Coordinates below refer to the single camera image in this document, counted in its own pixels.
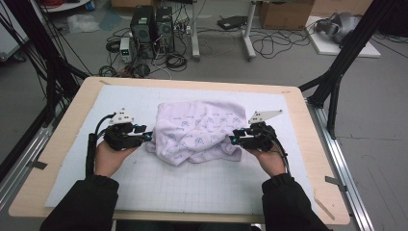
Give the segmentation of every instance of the crumpled towel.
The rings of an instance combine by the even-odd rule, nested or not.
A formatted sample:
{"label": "crumpled towel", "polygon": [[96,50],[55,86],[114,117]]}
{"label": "crumpled towel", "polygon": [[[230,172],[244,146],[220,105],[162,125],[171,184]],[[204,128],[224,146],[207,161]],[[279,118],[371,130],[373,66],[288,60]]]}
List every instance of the crumpled towel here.
{"label": "crumpled towel", "polygon": [[240,161],[242,150],[229,135],[245,126],[244,107],[224,101],[193,101],[159,105],[148,152],[174,166],[188,160],[203,163],[216,159]]}

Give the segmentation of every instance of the sleeve cuff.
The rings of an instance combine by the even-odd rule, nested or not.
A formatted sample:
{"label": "sleeve cuff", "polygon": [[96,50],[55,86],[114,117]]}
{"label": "sleeve cuff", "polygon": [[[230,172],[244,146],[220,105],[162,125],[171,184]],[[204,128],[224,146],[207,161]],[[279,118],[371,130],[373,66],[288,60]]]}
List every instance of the sleeve cuff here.
{"label": "sleeve cuff", "polygon": [[119,189],[119,184],[114,179],[106,176],[91,175],[87,176],[87,178],[85,178],[85,181],[92,182],[93,184],[105,189],[114,190],[115,192],[117,192],[117,190]]}
{"label": "sleeve cuff", "polygon": [[294,178],[288,173],[275,175],[262,184],[262,192],[265,194],[279,188],[282,185],[292,185],[293,183]]}

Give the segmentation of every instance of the wooden table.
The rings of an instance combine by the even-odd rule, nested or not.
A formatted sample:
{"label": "wooden table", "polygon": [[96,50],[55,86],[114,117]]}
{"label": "wooden table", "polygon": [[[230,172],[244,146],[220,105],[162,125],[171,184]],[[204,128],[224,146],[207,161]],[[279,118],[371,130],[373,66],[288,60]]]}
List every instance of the wooden table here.
{"label": "wooden table", "polygon": [[[281,94],[290,111],[293,128],[304,164],[309,174],[318,215],[326,224],[348,224],[350,221],[343,198],[336,185],[325,182],[324,176],[334,177],[327,161],[314,123],[298,88],[244,84],[224,84],[167,80],[119,79],[90,77],[81,86],[54,135],[46,145],[39,161],[48,164],[44,169],[32,169],[15,198],[9,213],[14,217],[45,218],[52,211],[44,204],[57,178],[64,156],[74,143],[99,91],[104,85],[173,88],[188,90],[226,90]],[[166,212],[115,211],[114,218],[248,222],[263,223],[260,216],[184,214]]]}

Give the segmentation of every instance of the person's right arm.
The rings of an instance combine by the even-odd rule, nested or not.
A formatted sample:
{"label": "person's right arm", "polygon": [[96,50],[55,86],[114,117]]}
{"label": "person's right arm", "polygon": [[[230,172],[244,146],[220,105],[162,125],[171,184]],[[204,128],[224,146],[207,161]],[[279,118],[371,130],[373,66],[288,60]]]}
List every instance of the person's right arm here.
{"label": "person's right arm", "polygon": [[302,187],[286,173],[278,150],[248,150],[261,164],[270,179],[262,185],[267,230],[329,230],[313,212]]}

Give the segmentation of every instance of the hand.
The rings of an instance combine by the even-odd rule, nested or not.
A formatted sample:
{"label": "hand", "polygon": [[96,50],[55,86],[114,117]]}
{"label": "hand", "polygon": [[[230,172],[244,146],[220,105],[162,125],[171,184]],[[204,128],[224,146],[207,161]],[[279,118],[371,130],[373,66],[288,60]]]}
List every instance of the hand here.
{"label": "hand", "polygon": [[126,157],[136,149],[138,148],[115,151],[105,141],[102,141],[96,147],[94,174],[111,177],[120,168]]}
{"label": "hand", "polygon": [[270,151],[261,152],[258,150],[247,150],[253,154],[261,164],[262,169],[270,176],[286,173],[285,164],[283,163],[282,156],[279,153],[276,145],[272,147]]}

